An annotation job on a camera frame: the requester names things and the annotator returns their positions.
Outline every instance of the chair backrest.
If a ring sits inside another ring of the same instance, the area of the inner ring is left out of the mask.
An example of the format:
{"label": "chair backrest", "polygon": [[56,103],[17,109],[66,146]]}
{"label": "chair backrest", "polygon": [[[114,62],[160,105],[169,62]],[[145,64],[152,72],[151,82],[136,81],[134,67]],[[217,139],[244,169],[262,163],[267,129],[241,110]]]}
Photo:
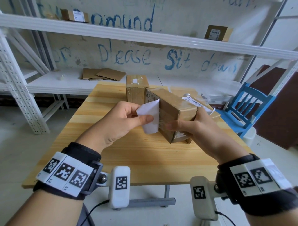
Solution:
{"label": "chair backrest", "polygon": [[[242,98],[242,96],[244,95],[244,93],[247,94],[239,103],[239,105],[236,106]],[[264,93],[249,87],[249,84],[245,82],[236,94],[236,96],[233,98],[230,106],[227,108],[226,111],[232,111],[239,119],[241,119],[245,123],[244,128],[246,128],[249,125],[254,124],[258,120],[258,118],[270,106],[270,104],[275,100],[275,98],[275,96],[266,96]],[[246,115],[253,109],[258,100],[262,101],[262,104],[260,104],[258,109],[253,113],[253,115],[250,118],[247,118]]]}

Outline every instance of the hand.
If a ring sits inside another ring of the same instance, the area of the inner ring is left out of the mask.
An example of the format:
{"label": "hand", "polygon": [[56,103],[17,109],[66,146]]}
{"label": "hand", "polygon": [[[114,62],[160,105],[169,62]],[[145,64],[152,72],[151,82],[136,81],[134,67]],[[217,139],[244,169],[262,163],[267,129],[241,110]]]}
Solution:
{"label": "hand", "polygon": [[166,125],[171,131],[186,131],[193,141],[219,164],[248,155],[248,152],[221,130],[204,108],[199,107],[194,121],[174,120]]}
{"label": "hand", "polygon": [[101,120],[82,133],[76,142],[101,153],[131,129],[153,121],[152,115],[137,116],[139,107],[135,103],[118,102]]}

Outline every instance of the blue wooden chair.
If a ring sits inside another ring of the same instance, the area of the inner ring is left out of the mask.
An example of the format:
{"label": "blue wooden chair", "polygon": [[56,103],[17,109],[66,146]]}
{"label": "blue wooden chair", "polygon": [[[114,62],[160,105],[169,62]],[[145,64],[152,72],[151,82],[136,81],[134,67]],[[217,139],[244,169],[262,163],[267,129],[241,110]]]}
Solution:
{"label": "blue wooden chair", "polygon": [[[243,100],[236,106],[243,96],[244,93],[247,95]],[[232,102],[229,104],[226,110],[216,110],[221,114],[221,118],[231,127],[231,129],[238,133],[240,138],[246,134],[246,132],[253,126],[253,124],[259,119],[263,112],[270,106],[270,104],[275,100],[275,96],[268,95],[266,96],[262,92],[249,87],[248,83],[244,83],[236,96],[233,98]],[[257,100],[262,101],[258,109],[252,114],[250,118],[247,118],[246,115],[253,109]],[[245,125],[243,125],[239,120],[232,115],[235,114],[239,119],[241,119]]]}

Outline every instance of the tiled floor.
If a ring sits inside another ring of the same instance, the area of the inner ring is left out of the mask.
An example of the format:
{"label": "tiled floor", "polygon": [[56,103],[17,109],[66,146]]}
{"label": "tiled floor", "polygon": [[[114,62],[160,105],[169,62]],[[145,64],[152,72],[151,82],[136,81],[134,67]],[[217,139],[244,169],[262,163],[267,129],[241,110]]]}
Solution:
{"label": "tiled floor", "polygon": [[[21,183],[32,170],[42,154],[47,151],[75,109],[58,111],[48,121],[51,133],[34,135],[21,111],[16,107],[0,107],[0,226],[17,211],[30,196],[30,189],[22,189]],[[293,185],[298,185],[298,151],[286,151],[263,139],[255,138],[252,150],[261,158],[271,158]],[[131,188],[132,199],[162,197],[164,186],[135,186]],[[85,199],[90,210],[94,205],[107,199],[108,188],[98,188]],[[171,185],[170,197],[176,198],[176,205],[168,208],[132,208],[114,211],[106,206],[94,210],[92,217],[96,225],[189,225],[198,226],[193,214],[189,185]],[[244,212],[229,200],[215,200],[218,210],[228,215],[236,225],[249,225]],[[220,222],[212,225],[231,226],[220,216]]]}

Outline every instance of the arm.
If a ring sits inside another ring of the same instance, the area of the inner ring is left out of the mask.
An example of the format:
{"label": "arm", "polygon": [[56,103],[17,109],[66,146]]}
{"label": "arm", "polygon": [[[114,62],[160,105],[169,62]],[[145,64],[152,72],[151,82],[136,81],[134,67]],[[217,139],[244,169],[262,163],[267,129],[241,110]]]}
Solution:
{"label": "arm", "polygon": [[[221,165],[225,162],[248,155],[248,152],[209,117],[203,108],[198,108],[194,121],[174,120],[166,125],[172,131],[186,131],[192,134],[194,142]],[[298,225],[298,208],[271,216],[251,216],[246,214],[251,226]]]}
{"label": "arm", "polygon": [[[101,153],[134,127],[153,121],[152,115],[137,117],[138,107],[138,104],[120,101],[76,142]],[[64,198],[40,189],[31,195],[6,226],[77,225],[82,205],[82,200]]]}

